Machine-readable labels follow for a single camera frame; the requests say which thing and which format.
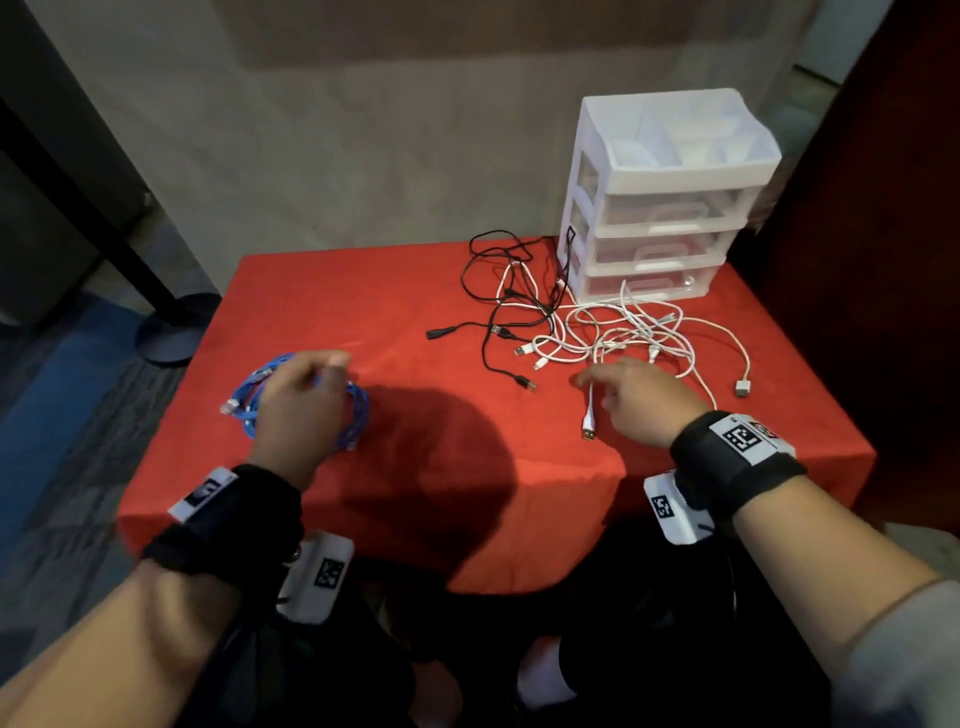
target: patterned carpet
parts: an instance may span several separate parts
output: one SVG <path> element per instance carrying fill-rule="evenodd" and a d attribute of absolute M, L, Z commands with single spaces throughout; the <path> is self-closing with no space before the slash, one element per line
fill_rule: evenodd
<path fill-rule="evenodd" d="M 0 683 L 132 567 L 114 514 L 184 371 L 134 353 L 140 320 L 82 293 L 0 327 Z"/>

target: round black base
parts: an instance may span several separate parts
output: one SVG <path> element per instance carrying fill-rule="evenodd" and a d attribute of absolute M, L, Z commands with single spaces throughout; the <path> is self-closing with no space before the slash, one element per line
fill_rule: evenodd
<path fill-rule="evenodd" d="M 190 362 L 204 338 L 221 297 L 216 293 L 193 293 L 178 299 L 190 314 L 186 326 L 171 326 L 156 313 L 136 330 L 136 352 L 158 367 L 182 367 Z"/>

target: black cable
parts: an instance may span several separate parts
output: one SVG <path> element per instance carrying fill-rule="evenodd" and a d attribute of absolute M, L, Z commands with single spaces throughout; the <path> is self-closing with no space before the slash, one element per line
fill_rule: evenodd
<path fill-rule="evenodd" d="M 487 235 L 492 235 L 496 233 L 502 233 L 507 236 L 513 243 L 508 243 L 505 245 L 494 245 L 489 248 L 478 249 L 476 247 L 477 242 L 480 238 L 486 237 Z M 499 369 L 497 367 L 491 366 L 490 362 L 487 361 L 487 345 L 490 343 L 491 337 L 496 334 L 502 339 L 512 339 L 514 341 L 521 341 L 524 343 L 530 343 L 531 339 L 523 338 L 518 336 L 512 329 L 515 328 L 532 328 L 537 327 L 541 324 L 546 323 L 550 327 L 551 335 L 554 334 L 555 328 L 553 323 L 553 314 L 558 310 L 561 305 L 561 302 L 564 298 L 564 289 L 566 286 L 567 277 L 570 272 L 570 259 L 572 258 L 570 254 L 570 246 L 573 242 L 573 237 L 575 232 L 571 227 L 568 227 L 566 230 L 566 263 L 564 264 L 563 274 L 561 276 L 555 277 L 553 285 L 550 288 L 549 295 L 546 298 L 546 301 L 541 301 L 536 291 L 533 288 L 533 284 L 526 276 L 521 273 L 517 273 L 516 266 L 514 263 L 529 263 L 533 261 L 534 254 L 531 252 L 531 246 L 538 245 L 539 243 L 552 242 L 555 238 L 552 235 L 543 235 L 536 240 L 529 242 L 523 242 L 517 237 L 514 233 L 506 230 L 492 230 L 481 232 L 478 235 L 474 235 L 468 243 L 468 249 L 470 252 L 470 260 L 467 262 L 467 265 L 464 266 L 463 272 L 460 274 L 460 285 L 464 289 L 464 292 L 470 296 L 472 299 L 479 303 L 493 303 L 493 311 L 491 311 L 490 319 L 486 324 L 480 324 L 475 321 L 465 321 L 462 324 L 457 324 L 456 326 L 445 327 L 445 328 L 432 328 L 426 332 L 426 337 L 428 339 L 437 339 L 441 336 L 446 336 L 449 333 L 453 333 L 459 328 L 467 326 L 479 326 L 484 327 L 486 331 L 484 332 L 483 342 L 480 345 L 480 359 L 483 362 L 484 367 L 496 374 L 508 376 L 521 387 L 525 387 L 530 390 L 537 388 L 530 379 L 526 376 L 517 375 L 513 372 L 509 372 L 506 369 Z M 500 296 L 481 296 L 478 293 L 474 293 L 470 290 L 470 287 L 467 284 L 467 274 L 470 269 L 480 261 L 484 262 L 503 262 L 508 269 L 506 278 L 504 279 L 503 290 L 500 293 Z M 497 313 L 499 312 L 501 306 L 507 302 L 518 302 L 518 303 L 527 303 L 538 309 L 541 313 L 541 316 L 534 321 L 513 321 L 506 323 L 498 323 L 496 321 Z"/>

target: blue cable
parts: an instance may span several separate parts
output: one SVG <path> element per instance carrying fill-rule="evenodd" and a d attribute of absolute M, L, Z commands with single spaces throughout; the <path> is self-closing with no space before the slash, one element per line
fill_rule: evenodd
<path fill-rule="evenodd" d="M 280 364 L 293 357 L 293 354 L 286 353 L 264 364 L 244 379 L 227 403 L 220 407 L 220 411 L 225 415 L 232 415 L 243 423 L 243 431 L 248 437 L 256 436 L 256 413 L 260 407 L 260 394 L 263 392 L 264 383 Z M 320 375 L 317 375 L 314 384 L 319 383 Z M 337 436 L 339 449 L 354 449 L 370 418 L 370 399 L 367 393 L 351 381 L 347 382 L 347 392 L 353 399 L 353 419 Z"/>

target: black pole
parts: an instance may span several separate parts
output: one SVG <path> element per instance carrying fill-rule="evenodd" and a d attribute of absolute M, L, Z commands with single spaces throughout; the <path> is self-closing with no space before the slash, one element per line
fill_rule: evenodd
<path fill-rule="evenodd" d="M 173 327 L 189 324 L 190 313 L 186 306 L 174 297 L 127 244 L 120 231 L 60 169 L 50 153 L 3 99 L 0 99 L 0 150 L 154 307 L 159 318 Z"/>

